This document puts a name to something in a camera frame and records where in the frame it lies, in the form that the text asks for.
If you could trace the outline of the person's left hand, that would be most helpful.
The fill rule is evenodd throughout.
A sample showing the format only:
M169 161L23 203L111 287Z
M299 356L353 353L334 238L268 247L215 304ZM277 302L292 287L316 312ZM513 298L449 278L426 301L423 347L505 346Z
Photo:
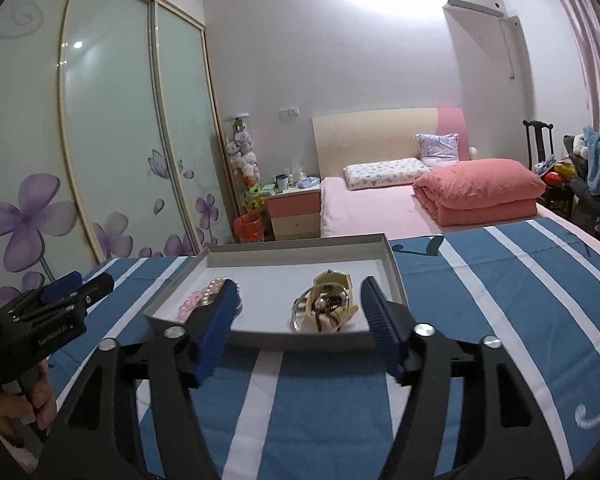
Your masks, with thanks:
M24 396L0 391L0 435L9 442L20 440L14 421L34 416L38 428L47 432L57 416L56 398L46 361L38 363L38 381Z

